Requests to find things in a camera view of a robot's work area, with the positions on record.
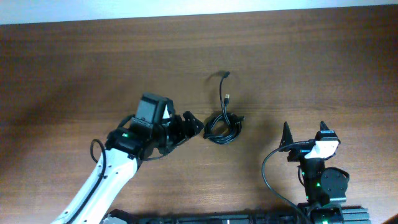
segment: wooden table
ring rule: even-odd
[[[327,166],[351,174],[347,205],[380,223],[398,211],[398,7],[352,7],[0,26],[0,223],[49,223],[94,168],[141,95],[202,121],[246,117],[226,146],[196,137],[146,162],[111,209],[211,213],[285,206],[261,179],[284,121],[296,141],[325,120],[341,139]],[[276,154],[271,185],[305,201],[298,164]]]

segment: white wall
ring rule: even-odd
[[[398,4],[398,0],[0,0],[0,24]]]

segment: black cable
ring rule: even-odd
[[[234,141],[242,131],[242,121],[244,116],[236,116],[233,113],[227,113],[226,108],[229,103],[229,95],[226,95],[223,103],[223,96],[221,92],[221,87],[223,85],[224,78],[227,78],[230,72],[226,72],[220,81],[220,103],[221,103],[221,114],[211,119],[206,123],[204,139],[209,139],[216,144],[228,144]],[[228,134],[213,134],[212,130],[219,121],[224,121],[228,126]]]
[[[120,123],[118,125],[118,128],[123,127],[125,124],[127,124],[127,122],[129,122],[131,120],[131,118],[133,118],[135,116],[136,115],[132,114],[132,115],[129,115],[129,116],[125,117],[122,121],[120,121]]]
[[[80,205],[79,209],[75,212],[75,214],[73,214],[73,216],[71,217],[71,219],[69,219],[69,221],[67,221],[66,224],[71,224],[73,223],[73,221],[75,221],[76,217],[79,216],[80,212],[83,210],[83,208],[86,206],[87,202],[90,200],[90,197],[94,194],[95,190],[97,189],[97,187],[100,185],[101,180],[104,178],[104,174],[105,174],[105,169],[106,169],[106,154],[105,154],[105,146],[104,144],[102,144],[102,142],[99,139],[93,139],[91,141],[90,144],[90,154],[91,154],[91,158],[93,158],[94,161],[97,162],[97,160],[95,159],[94,155],[93,155],[93,148],[94,148],[94,143],[98,143],[100,148],[101,148],[101,153],[102,153],[102,158],[103,158],[103,164],[102,164],[102,171],[101,174],[98,177],[97,182],[95,183],[94,187],[92,188],[92,190],[88,193],[86,199],[83,201],[83,203]]]
[[[301,167],[300,166],[297,167],[297,176],[298,176],[298,180],[300,181],[300,184],[303,185],[303,187],[305,187],[303,181],[301,180]]]
[[[272,193],[274,193],[277,197],[279,197],[280,199],[282,199],[283,201],[285,201],[286,203],[288,203],[298,214],[300,214],[306,223],[311,223],[311,220],[309,219],[309,217],[307,217],[303,211],[301,211],[298,206],[296,206],[295,204],[293,204],[293,202],[291,202],[290,200],[286,199],[285,197],[281,196],[278,192],[276,192],[276,190],[274,190],[267,181],[266,178],[266,162],[267,160],[276,152],[282,151],[283,149],[290,147],[290,146],[294,146],[294,145],[299,145],[299,144],[306,144],[308,143],[308,141],[302,141],[302,142],[295,142],[293,144],[287,145],[287,146],[282,146],[280,148],[277,148],[275,150],[273,150],[270,154],[268,154],[268,156],[264,159],[264,161],[262,162],[262,169],[261,169],[261,174],[262,174],[262,179],[264,180],[264,182],[266,183],[266,185],[268,186],[269,190],[271,190]]]

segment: cable connector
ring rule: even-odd
[[[224,104],[227,105],[229,103],[229,94],[225,94]]]
[[[229,74],[231,74],[231,72],[225,72],[224,78],[227,78],[229,76]]]

